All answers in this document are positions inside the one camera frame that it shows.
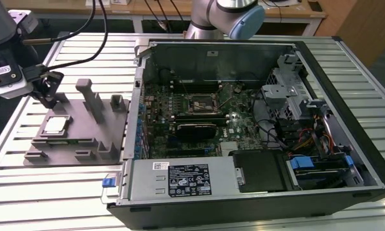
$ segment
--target metal panel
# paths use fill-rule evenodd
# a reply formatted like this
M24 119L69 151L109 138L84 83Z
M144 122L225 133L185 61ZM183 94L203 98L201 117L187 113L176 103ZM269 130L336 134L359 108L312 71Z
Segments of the metal panel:
M111 34L107 47L99 58L88 64L63 68L67 76L59 91L65 91L71 99L81 99L75 82L89 77L93 90L108 99L116 92L131 99L135 80L133 45L136 39L181 38L167 34ZM303 40L324 66L324 70L352 108L369 137L385 157L385 91L365 72L355 57L331 37L257 36L263 40ZM85 33L69 39L63 48L53 49L56 56L48 61L63 63L88 58L97 50L103 34ZM93 167L31 168L23 165L24 153L31 145L47 109L37 101L24 98L7 127L8 133L0 137L0 231L44 230L97 230L128 231L121 222L108 213L101 203L101 179L120 170L120 165ZM107 192L109 198L117 196L115 189ZM385 199L361 203L317 218L292 218L260 222L208 225L179 228L193 230L385 230Z

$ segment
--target warning label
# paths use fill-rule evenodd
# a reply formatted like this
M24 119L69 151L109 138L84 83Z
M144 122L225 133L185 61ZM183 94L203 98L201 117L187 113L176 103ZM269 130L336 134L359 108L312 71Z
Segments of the warning label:
M171 197L211 195L208 165L168 166L168 176Z

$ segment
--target black wire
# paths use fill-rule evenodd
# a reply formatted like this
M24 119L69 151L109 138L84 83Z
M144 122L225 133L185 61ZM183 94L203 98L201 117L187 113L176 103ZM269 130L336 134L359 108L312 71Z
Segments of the black wire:
M95 18L95 14L96 14L96 0L92 0L91 15L89 15L88 21L84 23L83 27L81 27L79 30L76 30L76 32L71 33L69 35L65 35L65 36L59 37L59 38L53 38L53 39L51 40L52 43L53 43L53 42L64 41L64 40L75 37L77 34L80 34L80 33L88 28L88 25L91 24L92 19Z
M181 13L180 13L180 11L179 11L179 8L177 8L177 6L175 5L175 1L173 1L173 0L169 0L169 1L172 2L173 6L175 6L175 10L177 11L177 13L179 13L179 15L180 15L180 18L181 18L181 21L183 21L183 28L184 28L185 22L184 22L184 18L183 18L183 16L181 16Z
M44 68L45 71L51 71L51 70L55 70L55 69L59 69L59 68L64 68L64 67L68 67L68 66L72 66L72 65L87 63L87 62L95 60L95 58L97 58L99 54L101 53L101 51L104 49L104 46L105 46L105 43L107 43L107 39L108 39L108 22L107 22L107 13L105 13L104 5L103 5L103 0L99 0L99 2L100 2L100 7L101 7L101 10L103 10L103 17L104 17L104 39L103 39L103 43L101 43L101 46L100 46L97 52L88 59L83 59L83 60L79 60L79 61L75 61L75 62L71 62L71 63L67 63L67 64L60 64L60 65L56 65L56 66L49 66L49 67Z
M160 6L160 9L161 9L161 12L163 12L165 21L167 21L167 26L168 26L169 33L172 33L172 32L173 32L173 30L172 30L172 25L169 24L169 21L168 21L168 18L167 18L167 14L165 14L165 12L164 12L164 9L163 9L160 0L157 0L157 3L159 3L159 6Z
M156 14L155 14L155 12L153 12L153 9L151 8L151 6L149 6L149 4L148 4L148 1L144 0L144 2L145 2L145 4L147 4L147 7L148 7L151 13L153 14L153 16L155 16L155 18L156 18L156 20L157 20L157 22L161 22L160 19L159 19L159 17L156 16Z
M267 6L271 6L271 7L277 7L279 8L279 12L280 12L280 23L283 22L283 14L281 14L281 7L272 1L272 3L275 4L275 6L269 5L265 0L263 0L263 2L265 3Z

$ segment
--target aluminum table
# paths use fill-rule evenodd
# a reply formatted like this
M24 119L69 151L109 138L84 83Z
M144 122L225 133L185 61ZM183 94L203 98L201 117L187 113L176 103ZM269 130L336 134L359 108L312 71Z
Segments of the aluminum table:
M47 65L88 58L99 49L101 33L84 33L56 43ZM136 39L180 39L168 34L111 34L97 59L61 71L59 91L81 98L75 88L80 78L91 78L92 89L109 99L112 94L131 98L136 66ZM335 87L385 158L385 89L364 68L343 42L331 37L256 36L253 39L303 40L323 66ZM312 83L317 95L317 86ZM97 230L125 231L123 223L101 203L101 180L120 165L95 167L25 167L24 152L31 147L47 109L32 98L23 98L0 136L0 231ZM117 198L109 188L103 201ZM363 203L317 218L291 218L257 222L184 227L167 230L197 231L385 230L385 199Z

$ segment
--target blue latch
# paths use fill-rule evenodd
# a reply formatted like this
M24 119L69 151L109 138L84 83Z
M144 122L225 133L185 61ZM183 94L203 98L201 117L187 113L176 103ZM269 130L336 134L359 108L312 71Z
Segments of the blue latch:
M289 161L293 169L304 167L315 167L313 160L308 156L297 156Z
M104 178L103 188L115 188L115 187L116 187L116 178Z
M353 166L353 160L352 160L352 157L349 155L345 156L345 161L347 161L347 164L348 166Z

